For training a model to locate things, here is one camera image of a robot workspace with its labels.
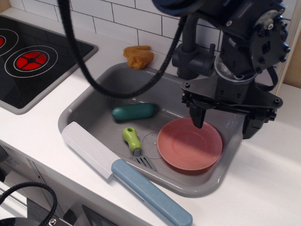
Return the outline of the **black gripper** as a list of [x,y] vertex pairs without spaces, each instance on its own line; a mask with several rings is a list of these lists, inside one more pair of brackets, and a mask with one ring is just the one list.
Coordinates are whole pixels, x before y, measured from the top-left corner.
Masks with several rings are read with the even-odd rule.
[[182,102],[190,109],[190,117],[197,128],[202,128],[206,110],[245,115],[243,139],[250,139],[265,121],[273,121],[283,100],[258,88],[254,80],[228,81],[214,74],[209,78],[185,81]]

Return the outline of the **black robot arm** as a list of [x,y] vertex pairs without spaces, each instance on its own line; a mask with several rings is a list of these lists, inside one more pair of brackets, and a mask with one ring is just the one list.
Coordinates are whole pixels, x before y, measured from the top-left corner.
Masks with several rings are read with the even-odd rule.
[[[251,138],[263,124],[276,117],[283,104],[271,94],[273,86],[255,81],[267,70],[273,85],[278,76],[274,65],[286,61],[290,47],[279,0],[156,0],[155,7],[168,15],[186,17],[182,43],[172,64],[182,84],[182,102],[193,124],[201,128],[208,109],[245,116],[243,137]],[[223,32],[218,55],[214,45],[205,53],[196,43],[199,19]]]

